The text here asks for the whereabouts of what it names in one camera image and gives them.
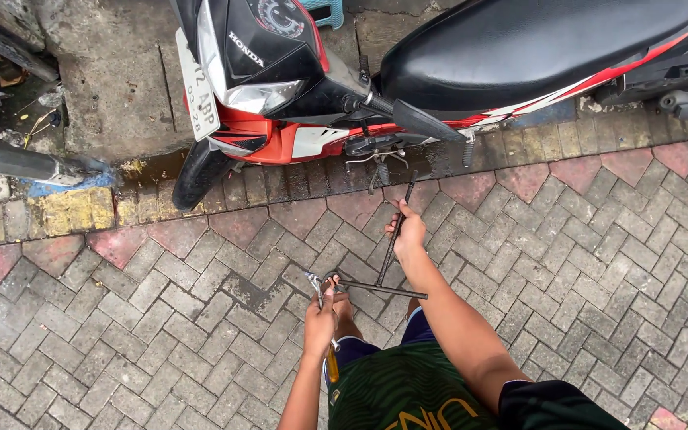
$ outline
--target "yellow screwdriver handle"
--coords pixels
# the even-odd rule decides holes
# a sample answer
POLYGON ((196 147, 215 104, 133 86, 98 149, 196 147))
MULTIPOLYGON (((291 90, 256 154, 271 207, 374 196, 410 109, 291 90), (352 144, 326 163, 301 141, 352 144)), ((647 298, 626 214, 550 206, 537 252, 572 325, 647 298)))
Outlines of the yellow screwdriver handle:
POLYGON ((339 364, 336 362, 336 355, 333 352, 333 345, 328 345, 328 379, 331 383, 339 382, 339 364))

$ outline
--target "hand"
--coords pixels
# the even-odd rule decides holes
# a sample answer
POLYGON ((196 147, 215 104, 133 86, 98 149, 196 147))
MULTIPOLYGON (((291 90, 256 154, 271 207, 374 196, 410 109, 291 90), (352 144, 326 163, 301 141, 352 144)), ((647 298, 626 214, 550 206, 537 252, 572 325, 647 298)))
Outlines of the hand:
MULTIPOLYGON (((402 256, 413 252, 416 249, 423 251, 424 249, 424 234, 426 234, 426 224, 421 220, 421 216, 414 210, 410 209, 405 202, 405 199, 391 201, 392 206, 405 215, 405 221, 402 223, 402 228, 400 229, 400 236, 397 237, 395 242, 395 255, 397 259, 401 259, 402 256)), ((399 213, 392 215, 391 223, 384 226, 384 232, 387 236, 394 234, 395 226, 397 225, 397 218, 400 216, 399 213)))
MULTIPOLYGON (((307 313, 304 315, 304 348, 302 355, 322 360, 328 352, 333 333, 339 323, 339 317, 333 310, 334 288, 327 288, 322 295, 322 309, 317 302, 317 294, 312 296, 307 313)), ((336 301, 347 300, 349 294, 337 294, 336 301)))

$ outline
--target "front wheel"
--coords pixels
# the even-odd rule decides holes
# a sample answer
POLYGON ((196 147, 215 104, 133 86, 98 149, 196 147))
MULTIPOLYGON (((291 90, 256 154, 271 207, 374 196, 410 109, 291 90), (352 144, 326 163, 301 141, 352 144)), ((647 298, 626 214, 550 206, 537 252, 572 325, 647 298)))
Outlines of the front wheel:
POLYGON ((211 149, 207 139, 194 142, 171 194, 174 207, 183 212, 193 210, 211 187, 239 162, 218 149, 211 149))

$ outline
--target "handlebar grip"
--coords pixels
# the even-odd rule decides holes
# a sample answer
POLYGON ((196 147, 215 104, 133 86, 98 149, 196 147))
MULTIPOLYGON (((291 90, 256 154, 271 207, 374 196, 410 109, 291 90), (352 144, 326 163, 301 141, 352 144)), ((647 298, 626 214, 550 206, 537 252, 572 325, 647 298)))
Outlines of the handlebar grip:
POLYGON ((392 115, 392 112, 395 111, 395 102, 375 93, 373 94, 371 101, 368 103, 368 106, 373 109, 386 112, 388 115, 392 115))

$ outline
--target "honda logo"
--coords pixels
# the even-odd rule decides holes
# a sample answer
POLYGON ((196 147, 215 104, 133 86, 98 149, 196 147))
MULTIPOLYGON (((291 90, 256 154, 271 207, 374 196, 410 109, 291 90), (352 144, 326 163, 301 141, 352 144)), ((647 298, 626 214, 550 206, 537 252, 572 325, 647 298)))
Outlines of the honda logo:
POLYGON ((258 64, 260 67, 264 67, 264 62, 262 61, 262 58, 259 58, 257 54, 254 54, 252 50, 248 49, 248 47, 243 43, 242 40, 238 39, 238 36, 235 36, 235 33, 230 31, 230 40, 232 40, 240 49, 243 51, 243 54, 246 54, 248 58, 251 58, 254 63, 258 64))

